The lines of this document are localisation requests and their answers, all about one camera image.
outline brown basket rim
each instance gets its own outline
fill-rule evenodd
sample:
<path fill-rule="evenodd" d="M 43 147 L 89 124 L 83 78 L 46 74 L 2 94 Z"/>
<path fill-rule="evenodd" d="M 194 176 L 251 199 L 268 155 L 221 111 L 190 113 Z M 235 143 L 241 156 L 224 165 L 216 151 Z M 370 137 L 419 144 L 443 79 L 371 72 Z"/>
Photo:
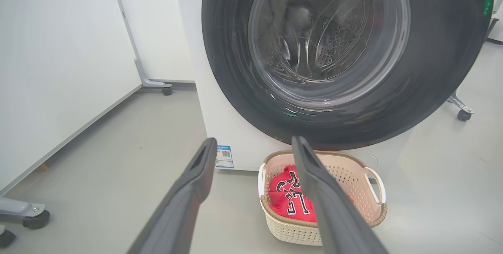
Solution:
<path fill-rule="evenodd" d="M 342 152 L 335 152 L 335 151 L 314 151 L 317 155 L 332 155 L 332 156 L 343 156 L 343 157 L 346 157 L 348 159 L 351 159 L 353 160 L 354 162 L 358 163 L 362 168 L 366 168 L 367 166 L 362 162 L 360 161 L 357 157 L 354 157 L 352 155 L 348 155 L 348 154 L 345 154 L 345 153 L 342 153 Z M 275 156 L 279 156 L 279 155 L 293 155 L 293 153 L 291 151 L 279 151 L 279 152 L 274 152 L 272 154 L 270 154 L 266 160 L 264 161 L 264 164 L 267 165 L 267 163 Z M 283 217 L 279 214 L 277 214 L 275 211 L 273 211 L 271 209 L 271 207 L 269 207 L 269 205 L 267 204 L 266 202 L 266 196 L 265 195 L 261 195 L 260 196 L 260 203 L 262 204 L 262 207 L 264 208 L 264 210 L 273 218 L 275 218 L 276 220 L 279 220 L 280 222 L 282 223 L 287 223 L 287 224 L 293 224 L 293 225 L 298 225 L 298 226 L 303 226 L 303 227 L 313 227 L 313 228 L 318 228 L 318 223 L 315 223 L 315 222 L 307 222 L 307 221 L 302 221 L 302 220 L 296 220 L 296 219 L 293 219 L 293 218 L 287 218 L 287 217 Z M 369 227 L 375 227 L 375 226 L 378 226 L 380 225 L 384 219 L 386 218 L 386 215 L 388 214 L 388 205 L 386 203 L 383 203 L 381 204 L 381 214 L 379 215 L 379 217 L 377 217 L 377 219 L 375 219 L 374 221 L 368 223 Z"/>

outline blue and white sticker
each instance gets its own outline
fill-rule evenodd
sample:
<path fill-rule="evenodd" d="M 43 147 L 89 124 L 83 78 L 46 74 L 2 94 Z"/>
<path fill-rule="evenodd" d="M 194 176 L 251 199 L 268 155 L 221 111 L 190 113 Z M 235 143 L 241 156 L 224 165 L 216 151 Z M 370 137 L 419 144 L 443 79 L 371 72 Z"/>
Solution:
<path fill-rule="evenodd" d="M 234 163 L 232 162 L 232 152 L 230 151 L 230 146 L 218 146 L 217 147 L 217 159 L 215 161 L 215 167 L 234 168 Z"/>

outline white washing machine body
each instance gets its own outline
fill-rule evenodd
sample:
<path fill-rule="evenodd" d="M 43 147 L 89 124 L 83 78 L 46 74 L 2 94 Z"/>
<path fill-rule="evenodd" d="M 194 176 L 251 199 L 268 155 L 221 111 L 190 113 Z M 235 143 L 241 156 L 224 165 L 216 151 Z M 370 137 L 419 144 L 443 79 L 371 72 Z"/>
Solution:
<path fill-rule="evenodd" d="M 218 168 L 257 171 L 266 157 L 273 152 L 290 150 L 291 146 L 264 134 L 247 120 L 228 101 L 210 67 L 206 55 L 202 30 L 202 1 L 178 0 L 189 43 L 190 62 L 194 72 L 199 102 L 208 137 L 217 139 Z M 412 129 L 391 139 L 371 146 L 346 150 L 361 159 L 386 179 L 400 152 L 406 145 Z M 222 158 L 221 152 L 230 149 L 231 160 Z"/>

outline red clothing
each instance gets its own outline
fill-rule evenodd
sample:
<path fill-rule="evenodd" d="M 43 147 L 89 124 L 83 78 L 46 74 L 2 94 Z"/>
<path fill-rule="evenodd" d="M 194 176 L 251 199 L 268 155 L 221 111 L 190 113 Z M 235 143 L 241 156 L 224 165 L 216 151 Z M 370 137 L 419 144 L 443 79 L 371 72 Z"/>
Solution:
<path fill-rule="evenodd" d="M 283 173 L 273 178 L 269 184 L 271 209 L 275 213 L 296 220 L 316 222 L 314 207 L 300 188 L 297 168 L 287 166 Z"/>

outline laundry basket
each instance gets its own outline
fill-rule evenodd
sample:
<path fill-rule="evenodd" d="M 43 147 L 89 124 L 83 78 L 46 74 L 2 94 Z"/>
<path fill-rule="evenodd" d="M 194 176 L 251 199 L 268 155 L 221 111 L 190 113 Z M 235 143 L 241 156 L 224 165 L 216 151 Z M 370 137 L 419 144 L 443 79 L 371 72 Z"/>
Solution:
<path fill-rule="evenodd" d="M 368 168 L 359 159 L 340 152 L 315 151 L 329 173 L 337 180 L 342 189 L 351 197 L 354 206 L 360 211 L 370 227 L 383 222 L 388 207 L 384 184 L 377 173 Z M 283 172 L 286 166 L 294 165 L 295 160 L 291 151 L 271 154 L 259 169 L 259 197 L 262 209 L 266 214 L 267 227 L 271 233 L 281 241 L 301 245 L 321 246 L 321 236 L 318 224 L 292 218 L 283 217 L 269 207 L 269 183 Z M 372 174 L 379 187 L 379 200 L 370 185 L 368 174 Z"/>

